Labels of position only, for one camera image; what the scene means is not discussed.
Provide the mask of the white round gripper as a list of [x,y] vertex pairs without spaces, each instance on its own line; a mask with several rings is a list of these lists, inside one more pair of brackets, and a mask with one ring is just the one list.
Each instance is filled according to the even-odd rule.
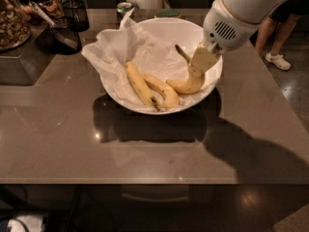
[[190,73],[203,75],[218,62],[219,56],[216,54],[241,47],[257,29],[257,24],[233,15],[224,0],[215,0],[204,19],[203,45],[197,46],[189,62]]

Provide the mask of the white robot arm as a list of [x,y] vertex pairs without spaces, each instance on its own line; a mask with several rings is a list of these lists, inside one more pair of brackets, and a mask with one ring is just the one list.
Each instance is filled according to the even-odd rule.
[[189,72],[202,76],[220,56],[240,48],[263,21],[287,0],[215,0],[204,23],[204,37],[189,64]]

